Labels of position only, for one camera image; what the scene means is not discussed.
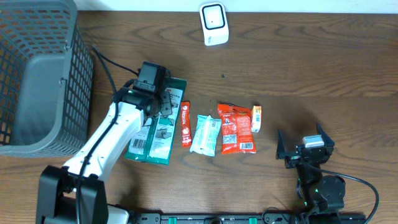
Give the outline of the red coffee stick sachet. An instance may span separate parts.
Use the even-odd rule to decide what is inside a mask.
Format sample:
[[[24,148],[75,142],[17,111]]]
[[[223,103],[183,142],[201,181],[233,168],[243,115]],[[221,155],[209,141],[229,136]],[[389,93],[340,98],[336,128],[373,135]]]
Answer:
[[[190,147],[192,145],[192,132],[190,129],[190,102],[181,103],[182,117],[182,146]]]

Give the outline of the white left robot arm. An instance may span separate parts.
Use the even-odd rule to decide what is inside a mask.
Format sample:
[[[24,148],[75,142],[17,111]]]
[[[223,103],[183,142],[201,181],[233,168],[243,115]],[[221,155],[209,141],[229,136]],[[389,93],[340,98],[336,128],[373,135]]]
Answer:
[[[128,210],[109,205],[105,182],[147,118],[172,113],[170,93],[122,87],[87,143],[63,167],[40,175],[36,223],[130,223]]]

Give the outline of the mint green tissue pack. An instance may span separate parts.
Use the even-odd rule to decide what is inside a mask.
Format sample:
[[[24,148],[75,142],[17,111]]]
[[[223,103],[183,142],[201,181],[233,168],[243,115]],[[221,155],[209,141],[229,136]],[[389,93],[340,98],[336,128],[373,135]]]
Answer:
[[[198,115],[197,118],[197,128],[190,152],[214,157],[217,137],[221,128],[221,120],[214,119],[210,115]]]

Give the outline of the green white wipes pack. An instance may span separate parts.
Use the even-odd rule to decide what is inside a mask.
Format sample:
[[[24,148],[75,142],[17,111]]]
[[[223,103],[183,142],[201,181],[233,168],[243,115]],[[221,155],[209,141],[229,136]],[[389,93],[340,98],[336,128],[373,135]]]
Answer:
[[[158,165],[169,165],[175,127],[180,114],[187,81],[171,78],[165,82],[170,94],[172,114],[148,119],[141,130],[130,140],[125,158]]]

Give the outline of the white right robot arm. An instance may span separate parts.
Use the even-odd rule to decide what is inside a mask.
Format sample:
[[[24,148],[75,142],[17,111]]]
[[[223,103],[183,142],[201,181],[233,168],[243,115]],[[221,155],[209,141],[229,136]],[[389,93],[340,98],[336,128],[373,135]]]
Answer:
[[[276,158],[298,173],[297,193],[307,203],[290,219],[291,223],[337,222],[338,210],[344,207],[345,181],[337,175],[323,175],[320,166],[328,161],[334,141],[317,125],[317,134],[306,136],[293,151],[286,150],[278,131]]]

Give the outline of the red candy bag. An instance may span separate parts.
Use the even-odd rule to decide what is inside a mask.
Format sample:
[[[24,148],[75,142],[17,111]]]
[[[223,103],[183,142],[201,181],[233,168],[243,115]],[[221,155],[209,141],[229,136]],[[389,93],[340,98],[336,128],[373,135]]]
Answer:
[[[251,131],[251,110],[235,105],[218,104],[223,135],[222,154],[256,153]]]

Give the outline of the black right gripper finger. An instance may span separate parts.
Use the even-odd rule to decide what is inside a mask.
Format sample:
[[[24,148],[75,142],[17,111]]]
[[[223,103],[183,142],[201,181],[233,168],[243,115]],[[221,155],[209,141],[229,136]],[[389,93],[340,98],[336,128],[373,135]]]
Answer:
[[[281,130],[278,130],[278,141],[277,141],[277,149],[275,158],[276,159],[285,159],[286,151],[284,146],[284,141],[282,138]]]
[[[329,137],[329,135],[327,135],[326,132],[324,132],[321,125],[317,123],[316,127],[317,127],[317,133],[321,136],[323,142],[325,143],[325,147],[334,148],[335,142]]]

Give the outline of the small orange tissue pack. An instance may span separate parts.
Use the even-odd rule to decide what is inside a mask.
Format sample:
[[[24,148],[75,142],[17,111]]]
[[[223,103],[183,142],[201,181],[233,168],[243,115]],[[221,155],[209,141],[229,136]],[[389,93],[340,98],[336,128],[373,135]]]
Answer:
[[[262,107],[261,106],[253,106],[252,108],[252,116],[251,116],[251,131],[253,133],[258,133],[261,128],[262,121]]]

